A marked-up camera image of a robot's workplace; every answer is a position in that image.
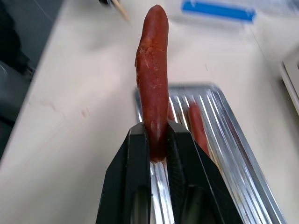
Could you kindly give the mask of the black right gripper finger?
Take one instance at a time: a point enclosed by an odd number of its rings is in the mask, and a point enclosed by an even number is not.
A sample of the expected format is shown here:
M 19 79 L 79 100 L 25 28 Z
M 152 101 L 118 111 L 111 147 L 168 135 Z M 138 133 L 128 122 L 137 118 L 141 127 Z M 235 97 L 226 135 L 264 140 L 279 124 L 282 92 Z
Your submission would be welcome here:
M 243 224 L 209 156 L 181 124 L 168 122 L 167 172 L 175 224 Z
M 130 128 L 108 166 L 95 224 L 150 224 L 150 153 L 143 123 Z

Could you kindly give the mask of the wooden skewer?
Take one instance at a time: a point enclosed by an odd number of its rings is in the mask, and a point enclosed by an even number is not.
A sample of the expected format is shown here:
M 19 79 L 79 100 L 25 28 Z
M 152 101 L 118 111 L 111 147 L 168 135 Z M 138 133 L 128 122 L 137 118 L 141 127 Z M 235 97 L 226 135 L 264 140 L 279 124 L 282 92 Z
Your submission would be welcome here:
M 130 18 L 127 14 L 127 11 L 125 10 L 125 8 L 120 4 L 120 2 L 118 0 L 111 0 L 114 7 L 119 11 L 119 13 L 121 14 L 121 16 L 123 17 L 123 19 L 126 22 L 130 22 Z

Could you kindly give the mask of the red-brown sausage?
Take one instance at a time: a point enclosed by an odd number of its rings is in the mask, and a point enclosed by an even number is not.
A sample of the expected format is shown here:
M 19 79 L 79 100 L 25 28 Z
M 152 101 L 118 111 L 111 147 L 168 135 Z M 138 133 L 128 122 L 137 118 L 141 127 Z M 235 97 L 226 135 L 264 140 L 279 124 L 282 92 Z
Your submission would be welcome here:
M 193 135 L 194 140 L 201 147 L 201 149 L 208 156 L 210 156 L 200 109 L 195 102 L 190 103 L 188 115 L 191 124 L 191 133 Z
M 142 118 L 149 138 L 150 159 L 155 162 L 166 157 L 169 113 L 168 33 L 169 23 L 164 9 L 160 5 L 151 7 L 144 19 L 135 69 Z

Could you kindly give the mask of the ribbed silver metal tray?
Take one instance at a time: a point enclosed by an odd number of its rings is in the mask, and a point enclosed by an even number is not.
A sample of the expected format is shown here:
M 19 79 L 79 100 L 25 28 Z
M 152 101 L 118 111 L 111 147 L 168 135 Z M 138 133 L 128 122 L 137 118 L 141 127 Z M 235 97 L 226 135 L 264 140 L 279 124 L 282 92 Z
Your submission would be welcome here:
M 213 84 L 170 85 L 169 102 L 173 121 L 190 133 L 189 106 L 192 102 L 199 106 L 209 158 L 219 169 L 243 224 L 287 224 L 222 91 Z M 152 163 L 150 175 L 150 224 L 175 224 L 166 159 Z

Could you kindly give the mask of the white tray edge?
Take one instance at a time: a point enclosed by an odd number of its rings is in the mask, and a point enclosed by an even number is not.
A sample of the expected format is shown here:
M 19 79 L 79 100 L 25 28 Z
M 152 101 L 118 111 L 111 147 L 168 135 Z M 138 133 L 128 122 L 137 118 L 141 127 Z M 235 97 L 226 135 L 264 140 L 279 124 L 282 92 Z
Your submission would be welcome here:
M 286 86 L 286 89 L 287 89 L 290 97 L 291 97 L 292 103 L 296 109 L 298 116 L 299 116 L 299 96 L 290 80 L 290 77 L 287 73 L 284 63 L 280 64 L 279 70 L 280 70 L 282 80 Z

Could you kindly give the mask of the blue and white box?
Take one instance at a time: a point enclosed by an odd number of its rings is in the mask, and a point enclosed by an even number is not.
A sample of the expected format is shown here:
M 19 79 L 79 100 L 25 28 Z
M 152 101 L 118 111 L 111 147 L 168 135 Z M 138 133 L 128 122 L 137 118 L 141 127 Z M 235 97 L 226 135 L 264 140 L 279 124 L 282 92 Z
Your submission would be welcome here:
M 213 28 L 252 24 L 256 9 L 244 0 L 163 0 L 166 14 L 175 23 Z

